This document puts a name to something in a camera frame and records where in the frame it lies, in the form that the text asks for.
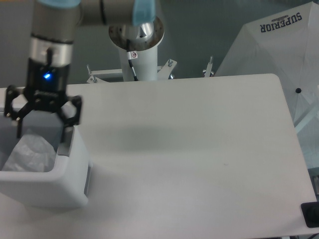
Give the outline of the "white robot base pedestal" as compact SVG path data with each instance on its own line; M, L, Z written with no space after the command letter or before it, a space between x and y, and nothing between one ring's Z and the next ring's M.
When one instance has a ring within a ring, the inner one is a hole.
M164 37L159 17L137 26L110 26L109 37L118 50L125 82L158 79L158 46Z

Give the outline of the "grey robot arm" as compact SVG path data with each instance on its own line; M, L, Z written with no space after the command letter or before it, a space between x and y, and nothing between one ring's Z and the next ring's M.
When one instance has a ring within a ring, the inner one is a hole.
M64 128L80 123L82 97L67 95L76 28L83 24L138 27L156 18L153 0L36 0L33 5L26 85L9 85L4 116L17 125L32 111L56 114Z

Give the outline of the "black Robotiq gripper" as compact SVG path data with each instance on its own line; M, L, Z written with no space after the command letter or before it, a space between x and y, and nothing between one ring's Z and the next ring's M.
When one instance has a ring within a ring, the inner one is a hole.
M65 142L67 131L80 124L82 97L66 95L69 71L70 65L54 67L29 58L26 86L9 85L5 91L4 116L17 123L17 138L21 138L23 119L32 110L57 114L62 122L61 143ZM16 111L13 101L20 95L26 104Z

